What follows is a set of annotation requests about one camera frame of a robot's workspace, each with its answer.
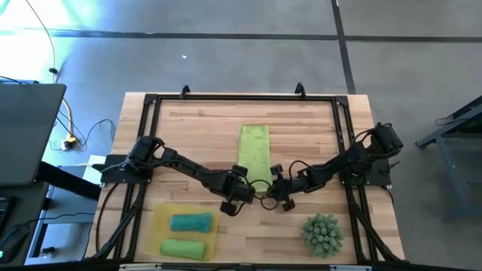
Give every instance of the gray floor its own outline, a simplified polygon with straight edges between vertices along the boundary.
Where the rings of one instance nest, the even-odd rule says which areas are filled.
[[[136,32],[336,33],[329,1],[163,0],[58,1],[42,7],[50,28]],[[347,35],[478,36],[479,1],[339,0]],[[38,27],[23,2],[11,2],[0,28]],[[55,38],[60,83],[68,86],[78,128],[105,117],[117,122],[127,91],[346,93],[337,41]],[[49,82],[52,57],[42,33],[0,36],[0,75]],[[391,122],[405,143],[393,169],[393,193],[406,258],[414,263],[482,269],[482,219],[444,222],[452,196],[436,147],[413,143],[482,91],[482,44],[349,42],[356,92],[368,94],[376,121]],[[93,131],[87,151],[46,150],[53,164],[86,163],[107,154],[108,125]],[[54,147],[65,137],[54,127]]]

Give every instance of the succulent plant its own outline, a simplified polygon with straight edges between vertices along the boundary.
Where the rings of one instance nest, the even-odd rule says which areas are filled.
[[[303,225],[303,239],[312,254],[327,258],[340,252],[343,243],[341,228],[333,215],[316,214]]]

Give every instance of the black clamp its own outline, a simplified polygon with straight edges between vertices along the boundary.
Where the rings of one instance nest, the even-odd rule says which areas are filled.
[[[300,97],[302,99],[306,99],[307,98],[307,93],[304,91],[304,87],[303,87],[303,84],[301,82],[299,82],[297,85],[296,85],[296,89],[294,90],[294,94],[301,94]]]
[[[181,99],[184,99],[186,98],[186,93],[190,92],[191,90],[189,89],[189,86],[188,85],[184,85],[184,87],[182,88],[182,91],[181,91],[181,95],[179,95],[179,97]]]

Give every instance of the green towel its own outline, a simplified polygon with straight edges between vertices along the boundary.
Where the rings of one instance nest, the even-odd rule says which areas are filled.
[[[161,254],[194,260],[202,260],[205,250],[206,245],[203,242],[185,241],[177,239],[166,239],[160,245]]]
[[[172,231],[198,231],[208,233],[211,230],[211,213],[194,215],[173,215],[171,217]]]
[[[242,125],[239,131],[238,165],[248,169],[248,180],[272,183],[270,172],[270,131],[267,125]],[[266,192],[264,182],[253,184],[256,192]]]

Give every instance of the butcher block tabletop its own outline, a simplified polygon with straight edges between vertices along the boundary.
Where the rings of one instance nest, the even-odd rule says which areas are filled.
[[[126,93],[112,148],[113,154],[128,154],[133,147],[144,96],[145,93]],[[374,122],[368,97],[348,95],[348,100],[355,134],[372,127]],[[149,111],[146,127],[150,127],[152,114],[153,109]],[[343,117],[340,109],[345,142],[348,142]],[[243,124],[269,126],[271,164],[281,163],[285,171],[294,160],[303,160],[309,164],[324,163],[339,154],[330,102],[163,100],[156,137],[162,138],[167,147],[174,148],[179,154],[207,168],[230,169],[237,162],[238,133]],[[157,157],[161,155],[161,151],[156,153]],[[303,165],[297,164],[294,169],[299,170],[302,167]],[[102,189],[94,221],[97,221],[100,207],[111,187],[112,184]],[[119,224],[126,187],[126,184],[119,184],[108,199],[99,228],[100,246]],[[389,194],[381,187],[366,187],[366,194],[374,228],[392,252],[404,258]],[[320,190],[292,194],[291,198],[296,207],[290,212],[284,212],[281,205],[273,211],[267,211],[255,199],[251,205],[244,205],[236,217],[221,213],[215,255],[210,262],[356,263],[346,193],[338,175]],[[222,200],[197,180],[174,169],[156,168],[145,196],[134,261],[191,261],[151,256],[144,252],[146,240],[149,238],[151,217],[158,203],[202,206],[218,211]],[[338,218],[345,236],[341,252],[327,259],[310,256],[310,251],[300,236],[301,225],[317,212],[332,214]],[[94,224],[90,231],[86,257],[95,254],[98,226]],[[131,226],[132,222],[126,231],[122,255],[127,252]],[[368,257],[368,244],[363,227],[360,227],[360,235],[364,253]]]

